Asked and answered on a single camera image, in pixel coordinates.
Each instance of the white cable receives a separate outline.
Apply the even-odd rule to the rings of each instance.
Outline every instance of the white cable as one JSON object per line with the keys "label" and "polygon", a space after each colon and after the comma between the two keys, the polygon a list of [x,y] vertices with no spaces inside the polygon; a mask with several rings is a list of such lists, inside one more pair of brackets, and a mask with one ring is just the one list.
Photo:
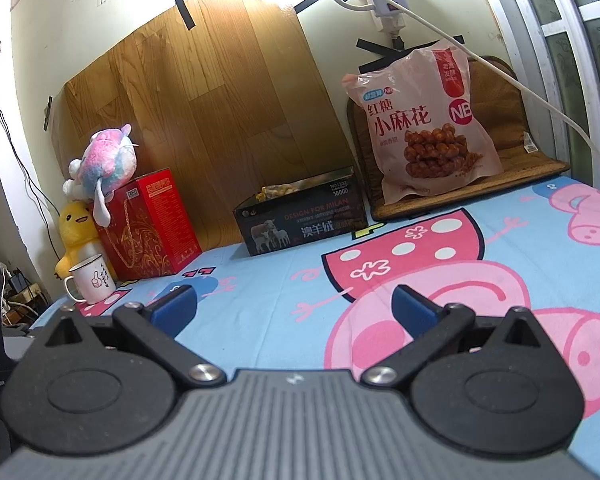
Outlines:
{"label": "white cable", "polygon": [[368,5],[351,5],[348,4],[347,2],[345,2],[344,0],[334,0],[339,6],[344,7],[345,9],[349,9],[349,10],[363,10],[363,11],[368,11],[368,10],[374,10],[376,8],[376,6],[374,4],[368,4]]}
{"label": "white cable", "polygon": [[40,317],[40,314],[38,314],[35,310],[33,310],[29,305],[26,305],[24,303],[18,303],[17,301],[8,301],[7,303],[9,303],[10,305],[15,305],[15,306],[23,306],[24,308],[26,308],[27,310],[32,312],[34,314],[34,316]]}
{"label": "white cable", "polygon": [[4,301],[4,287],[7,285],[7,275],[5,274],[5,271],[7,270],[6,267],[3,267],[1,269],[2,271],[2,292],[0,293],[0,299]]}
{"label": "white cable", "polygon": [[[509,74],[507,74],[506,72],[503,72],[502,70],[500,70],[499,68],[493,66],[491,63],[489,63],[486,59],[481,58],[480,56],[478,56],[477,54],[474,54],[471,50],[469,50],[467,47],[465,47],[462,43],[459,43],[458,41],[454,40],[453,37],[451,37],[450,35],[448,35],[446,32],[444,32],[443,30],[440,30],[439,28],[437,28],[435,25],[433,25],[432,23],[429,23],[427,20],[425,20],[424,18],[421,18],[419,15],[417,15],[415,12],[413,12],[412,10],[407,9],[406,7],[403,7],[402,5],[394,2],[393,0],[386,0],[388,3],[391,3],[392,6],[394,6],[396,9],[401,10],[403,13],[405,13],[408,16],[411,16],[414,20],[416,20],[417,22],[423,24],[425,27],[430,28],[431,30],[433,30],[435,33],[439,34],[440,36],[442,36],[443,38],[445,38],[447,41],[449,41],[450,43],[452,43],[453,45],[455,45],[456,47],[458,47],[460,50],[462,50],[465,54],[467,54],[468,56],[474,58],[477,62],[479,62],[480,64],[484,65],[485,67],[487,67],[489,70],[491,70],[492,72],[495,72],[496,74],[498,74],[501,78],[503,78],[505,81],[511,83],[513,86],[515,86],[518,90],[520,90],[521,92],[528,94],[529,96],[533,97],[535,100],[537,100],[544,108],[547,108],[549,111],[553,112],[554,114],[557,114],[558,117],[560,117],[565,123],[567,123],[569,126],[571,126],[574,130],[577,131],[577,133],[582,137],[582,139],[587,143],[587,146],[589,146],[589,149],[596,153],[597,156],[599,156],[600,158],[600,150],[596,147],[596,145],[591,141],[591,139],[589,139],[589,136],[585,133],[585,131],[578,125],[578,123],[576,123],[574,120],[572,120],[571,118],[569,118],[568,116],[566,116],[565,114],[563,114],[560,110],[558,110],[558,108],[556,108],[555,106],[549,104],[547,101],[545,101],[544,99],[542,99],[538,94],[536,94],[535,92],[533,92],[532,90],[530,90],[529,88],[527,88],[526,86],[524,86],[522,83],[516,81],[515,79],[513,79]],[[341,5],[341,0],[336,0],[336,3]]]}

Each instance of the enamel mug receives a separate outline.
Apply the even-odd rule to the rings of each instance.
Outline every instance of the enamel mug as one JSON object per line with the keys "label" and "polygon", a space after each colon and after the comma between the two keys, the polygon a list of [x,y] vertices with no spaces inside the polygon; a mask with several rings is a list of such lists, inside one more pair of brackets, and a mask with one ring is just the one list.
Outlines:
{"label": "enamel mug", "polygon": [[[116,284],[109,274],[102,254],[95,254],[79,264],[75,264],[69,269],[69,272],[71,275],[64,279],[64,290],[77,303],[96,304],[99,301],[106,300],[116,290]],[[69,280],[74,280],[78,292],[84,298],[83,300],[75,298],[69,292],[66,286]]]}

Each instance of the red gift box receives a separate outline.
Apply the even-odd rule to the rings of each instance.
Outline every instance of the red gift box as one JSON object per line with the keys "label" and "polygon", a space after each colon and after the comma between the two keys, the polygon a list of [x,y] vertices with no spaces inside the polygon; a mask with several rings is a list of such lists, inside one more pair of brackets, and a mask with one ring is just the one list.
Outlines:
{"label": "red gift box", "polygon": [[107,208],[109,227],[96,227],[122,281],[176,274],[202,253],[168,169],[117,189]]}

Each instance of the yellow plush toy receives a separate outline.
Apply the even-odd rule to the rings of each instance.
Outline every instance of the yellow plush toy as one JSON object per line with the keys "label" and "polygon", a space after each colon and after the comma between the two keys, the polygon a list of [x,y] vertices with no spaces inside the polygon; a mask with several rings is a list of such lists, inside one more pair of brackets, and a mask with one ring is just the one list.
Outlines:
{"label": "yellow plush toy", "polygon": [[60,237],[66,253],[56,265],[56,274],[62,280],[69,275],[69,269],[75,264],[99,253],[103,254],[111,277],[114,280],[117,279],[98,238],[98,231],[91,212],[84,202],[70,202],[62,209],[60,212]]}

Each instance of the blue gripper pad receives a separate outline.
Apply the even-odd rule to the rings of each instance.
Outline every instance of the blue gripper pad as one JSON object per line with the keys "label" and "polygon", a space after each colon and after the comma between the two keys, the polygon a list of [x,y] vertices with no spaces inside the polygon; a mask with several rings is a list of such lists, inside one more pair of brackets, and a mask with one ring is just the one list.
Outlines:
{"label": "blue gripper pad", "polygon": [[142,316],[171,337],[196,316],[198,297],[191,285],[176,286],[169,294],[144,307]]}
{"label": "blue gripper pad", "polygon": [[438,324],[443,309],[410,286],[398,285],[391,296],[391,311],[395,320],[416,339]]}

